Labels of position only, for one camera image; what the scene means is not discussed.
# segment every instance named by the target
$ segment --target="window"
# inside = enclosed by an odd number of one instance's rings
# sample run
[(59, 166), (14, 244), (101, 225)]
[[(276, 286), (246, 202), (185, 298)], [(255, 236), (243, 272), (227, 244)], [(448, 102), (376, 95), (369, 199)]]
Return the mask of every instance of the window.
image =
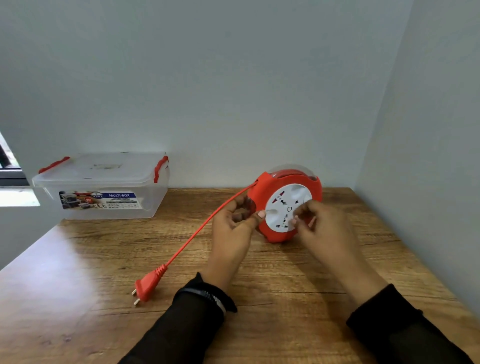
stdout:
[(0, 134), (0, 186), (28, 186), (27, 178)]

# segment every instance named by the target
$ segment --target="red lid clip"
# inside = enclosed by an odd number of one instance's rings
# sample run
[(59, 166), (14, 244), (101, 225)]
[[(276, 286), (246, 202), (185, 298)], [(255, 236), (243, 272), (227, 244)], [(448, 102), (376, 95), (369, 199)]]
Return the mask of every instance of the red lid clip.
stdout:
[(57, 160), (56, 162), (53, 162), (52, 164), (50, 164), (48, 167), (40, 168), (40, 169), (38, 170), (38, 174), (41, 174), (41, 173), (45, 172), (46, 170), (49, 170), (49, 169), (51, 169), (51, 168), (53, 168), (53, 167), (56, 167), (56, 166), (59, 165), (60, 163), (66, 161), (66, 160), (69, 160), (69, 159), (70, 159), (70, 157), (63, 157), (62, 159)]
[(154, 169), (154, 177), (153, 177), (153, 183), (157, 183), (158, 182), (158, 172), (160, 171), (160, 168), (162, 168), (162, 166), (165, 164), (165, 162), (168, 162), (168, 156), (164, 156), (162, 159), (160, 159), (158, 161), (158, 164), (156, 165), (155, 169)]

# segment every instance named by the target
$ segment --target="black sleeve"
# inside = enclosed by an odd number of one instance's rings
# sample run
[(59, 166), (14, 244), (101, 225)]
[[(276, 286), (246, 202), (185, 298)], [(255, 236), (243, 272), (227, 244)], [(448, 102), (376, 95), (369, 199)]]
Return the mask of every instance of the black sleeve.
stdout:
[(347, 325), (379, 364), (473, 364), (393, 284), (352, 313)]
[(224, 320), (224, 311), (215, 298), (227, 311), (237, 311), (230, 297), (220, 288), (204, 283), (197, 273), (119, 364), (202, 363)]

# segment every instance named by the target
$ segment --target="hand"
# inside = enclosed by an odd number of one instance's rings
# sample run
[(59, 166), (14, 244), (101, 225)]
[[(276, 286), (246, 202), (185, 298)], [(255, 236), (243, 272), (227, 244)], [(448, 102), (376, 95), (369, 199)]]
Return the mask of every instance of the hand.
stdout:
[[(300, 217), (313, 215), (309, 226)], [(310, 200), (294, 212), (292, 223), (311, 254), (342, 284), (361, 305), (387, 282), (368, 264), (347, 215), (334, 207)]]
[(204, 282), (223, 291), (227, 290), (247, 255), (253, 231), (265, 218), (264, 210), (251, 216), (249, 212), (235, 213), (243, 207), (246, 196), (245, 193), (236, 197), (213, 218), (212, 251), (201, 274)]

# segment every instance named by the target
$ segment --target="wooden table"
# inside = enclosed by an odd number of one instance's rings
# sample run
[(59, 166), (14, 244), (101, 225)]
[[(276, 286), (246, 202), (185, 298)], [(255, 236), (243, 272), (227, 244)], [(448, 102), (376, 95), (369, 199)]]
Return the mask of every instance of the wooden table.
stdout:
[[(2, 363), (116, 363), (205, 264), (210, 225), (133, 307), (133, 283), (167, 261), (237, 189), (171, 189), (143, 220), (64, 221), (0, 271)], [(480, 363), (473, 315), (349, 188), (325, 188), (344, 209), (371, 264)], [(297, 241), (254, 236), (206, 363), (374, 363), (345, 325), (348, 297)]]

